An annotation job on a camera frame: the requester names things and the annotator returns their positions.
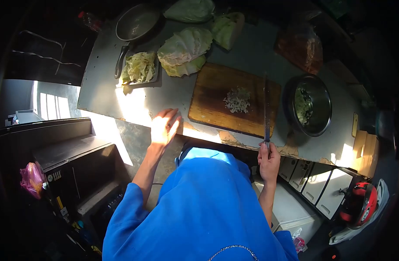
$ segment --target blue sleeve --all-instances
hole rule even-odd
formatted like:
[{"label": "blue sleeve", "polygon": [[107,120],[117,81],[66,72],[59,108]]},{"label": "blue sleeve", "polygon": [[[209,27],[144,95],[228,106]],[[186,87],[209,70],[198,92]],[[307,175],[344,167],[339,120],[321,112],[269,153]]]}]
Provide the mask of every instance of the blue sleeve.
[{"label": "blue sleeve", "polygon": [[103,260],[110,260],[128,240],[131,233],[149,214],[143,208],[143,193],[135,183],[129,183],[123,200],[111,220],[103,243]]},{"label": "blue sleeve", "polygon": [[283,247],[286,258],[288,260],[298,261],[298,254],[295,250],[294,243],[292,242],[291,232],[288,230],[278,231],[273,233],[273,235],[278,239],[279,243]]}]

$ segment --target frying pan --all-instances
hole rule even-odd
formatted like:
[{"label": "frying pan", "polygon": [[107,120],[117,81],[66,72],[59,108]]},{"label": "frying pan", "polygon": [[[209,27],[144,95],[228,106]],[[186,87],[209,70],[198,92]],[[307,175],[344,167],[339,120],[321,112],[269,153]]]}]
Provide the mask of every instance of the frying pan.
[{"label": "frying pan", "polygon": [[148,33],[159,18],[160,12],[158,10],[146,4],[140,4],[129,9],[118,20],[115,34],[118,39],[127,43],[121,47],[120,57],[115,66],[114,77],[116,79],[121,76],[125,54],[133,47],[130,43]]}]

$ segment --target cabbage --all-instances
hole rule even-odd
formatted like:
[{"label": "cabbage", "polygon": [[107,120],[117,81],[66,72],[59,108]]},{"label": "cabbage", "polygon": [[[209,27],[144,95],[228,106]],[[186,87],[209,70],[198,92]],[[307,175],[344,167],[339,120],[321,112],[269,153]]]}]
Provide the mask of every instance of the cabbage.
[{"label": "cabbage", "polygon": [[185,23],[200,23],[211,19],[214,8],[211,0],[179,0],[163,15]]},{"label": "cabbage", "polygon": [[190,62],[209,50],[212,34],[207,29],[189,27],[175,33],[157,51],[162,67]]},{"label": "cabbage", "polygon": [[126,58],[121,78],[128,82],[149,82],[154,75],[154,53],[141,52]]},{"label": "cabbage", "polygon": [[211,25],[211,33],[217,44],[230,50],[242,32],[243,25],[244,15],[242,13],[229,13],[214,20]]},{"label": "cabbage", "polygon": [[200,57],[197,57],[190,62],[185,62],[181,65],[169,66],[162,64],[162,67],[163,69],[166,70],[166,73],[169,76],[182,77],[182,75],[184,74],[190,75],[201,70],[204,63],[205,63],[205,55],[201,55]]}]

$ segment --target right hand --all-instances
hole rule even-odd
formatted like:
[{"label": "right hand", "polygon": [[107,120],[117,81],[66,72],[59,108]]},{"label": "right hand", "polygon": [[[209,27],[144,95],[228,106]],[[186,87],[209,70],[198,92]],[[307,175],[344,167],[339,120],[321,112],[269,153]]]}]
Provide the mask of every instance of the right hand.
[{"label": "right hand", "polygon": [[173,125],[170,125],[169,122],[176,115],[176,112],[178,112],[178,109],[165,109],[153,118],[151,126],[151,144],[153,146],[165,149],[175,137],[182,117],[177,117]]},{"label": "right hand", "polygon": [[260,166],[259,172],[265,183],[276,184],[276,177],[278,176],[280,155],[276,150],[275,144],[270,143],[270,158],[268,148],[264,142],[259,143],[260,150],[258,154],[258,164]]}]

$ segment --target knife blade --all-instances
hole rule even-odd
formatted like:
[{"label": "knife blade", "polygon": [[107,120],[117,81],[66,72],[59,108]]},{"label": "knife blade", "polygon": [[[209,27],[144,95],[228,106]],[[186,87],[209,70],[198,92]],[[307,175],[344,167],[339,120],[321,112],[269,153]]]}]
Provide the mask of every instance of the knife blade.
[{"label": "knife blade", "polygon": [[263,117],[264,117],[264,127],[265,127],[265,144],[268,148],[269,158],[270,158],[270,107],[269,107],[270,90],[268,86],[268,81],[266,80],[266,72],[263,77]]}]

